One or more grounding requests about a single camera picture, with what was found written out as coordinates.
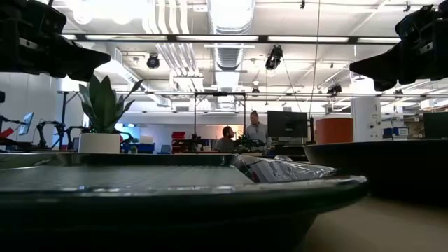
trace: snake plant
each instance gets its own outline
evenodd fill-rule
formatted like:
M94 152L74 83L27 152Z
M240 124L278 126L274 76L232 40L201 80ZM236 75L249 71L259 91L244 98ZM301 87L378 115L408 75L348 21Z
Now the snake plant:
M91 126L96 133L114 133L115 125L128 111L134 100L125 105L126 99L140 87L143 80L134 84L129 94L120 95L117 101L117 93L111 87L111 80L106 76L101 82L92 76L87 87L79 85L79 92L83 96L81 104L84 113L89 117Z

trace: computer monitor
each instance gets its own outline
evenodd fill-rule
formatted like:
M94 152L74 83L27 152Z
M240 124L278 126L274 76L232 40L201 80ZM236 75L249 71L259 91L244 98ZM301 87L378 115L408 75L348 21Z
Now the computer monitor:
M267 135L269 137L308 137L307 114L268 111Z
M23 122L26 123L24 125L21 125L19 127L19 136L23 136L25 134L28 134L29 126L31 125L31 121L33 120L34 112L28 113L24 118Z
M424 113L425 138L448 138L448 112Z

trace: orange cylinder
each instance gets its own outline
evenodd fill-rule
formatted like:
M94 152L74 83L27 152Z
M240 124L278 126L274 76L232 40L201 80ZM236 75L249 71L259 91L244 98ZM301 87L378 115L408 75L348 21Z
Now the orange cylinder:
M353 118L322 117L316 120L317 144L350 143L353 141Z

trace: man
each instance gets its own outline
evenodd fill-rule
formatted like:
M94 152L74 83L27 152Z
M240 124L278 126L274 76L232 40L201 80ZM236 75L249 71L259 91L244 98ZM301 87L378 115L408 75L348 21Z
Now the man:
M258 139L266 144L265 147L253 148L253 150L266 151L271 147L271 138L267 136L267 126L258 121L257 111L251 113L251 124L246 128L246 135L250 139Z
M230 126L223 128L223 137L216 142L215 149L223 153L231 153L235 151L235 141L232 138L235 136L233 129Z

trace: table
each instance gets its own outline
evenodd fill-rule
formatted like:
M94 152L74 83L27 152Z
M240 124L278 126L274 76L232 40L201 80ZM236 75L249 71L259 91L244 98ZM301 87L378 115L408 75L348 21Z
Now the table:
M365 198L321 214L304 252L448 251L448 209Z

